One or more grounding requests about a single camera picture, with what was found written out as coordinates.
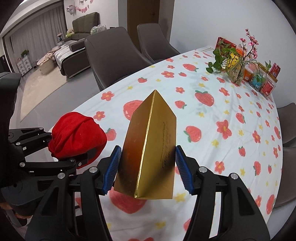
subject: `metal screw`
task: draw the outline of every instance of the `metal screw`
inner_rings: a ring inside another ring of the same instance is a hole
[[[97,168],[96,167],[91,167],[90,169],[89,169],[89,172],[91,172],[91,173],[95,173],[95,172],[97,172]]]
[[[236,180],[236,179],[239,178],[239,176],[238,176],[236,173],[232,173],[230,176],[231,176],[231,178],[234,179],[234,180]]]
[[[200,167],[198,170],[199,170],[200,172],[202,172],[202,173],[207,172],[207,168],[206,168],[206,167]]]
[[[65,176],[66,176],[65,173],[61,172],[61,173],[59,173],[59,174],[57,175],[57,178],[58,178],[58,179],[63,179]]]

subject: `strawberry print tablecloth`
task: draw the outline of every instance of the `strawberry print tablecloth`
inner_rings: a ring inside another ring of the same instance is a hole
[[[248,83],[238,86],[224,73],[207,73],[207,63],[215,61],[212,51],[197,49],[154,64],[76,108],[93,117],[108,139],[100,157],[79,173],[109,156],[115,145],[123,146],[133,111],[156,89],[177,117],[177,145],[216,174],[237,173],[267,222],[282,168],[276,105]],[[220,197],[216,195],[211,237],[218,230]],[[100,199],[114,241],[180,241],[196,196],[184,189],[176,168],[172,200],[136,200],[114,190]]]

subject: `rug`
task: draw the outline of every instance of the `rug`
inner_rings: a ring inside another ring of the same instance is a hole
[[[25,83],[20,111],[22,121],[41,101],[55,90],[67,83],[69,79],[61,75],[57,67],[47,75],[42,75],[40,70],[32,73]]]

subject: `curtain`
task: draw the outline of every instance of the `curtain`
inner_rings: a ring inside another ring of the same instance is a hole
[[[25,49],[29,50],[32,63],[41,59],[57,45],[57,34],[63,33],[65,36],[66,32],[63,6],[37,16],[10,36],[15,61]]]

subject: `red fabric bundle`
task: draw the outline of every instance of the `red fabric bundle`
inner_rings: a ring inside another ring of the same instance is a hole
[[[92,117],[70,112],[63,115],[53,127],[48,150],[52,153],[52,157],[62,159],[80,155],[95,148],[95,156],[86,164],[89,165],[101,154],[106,143],[105,132]]]

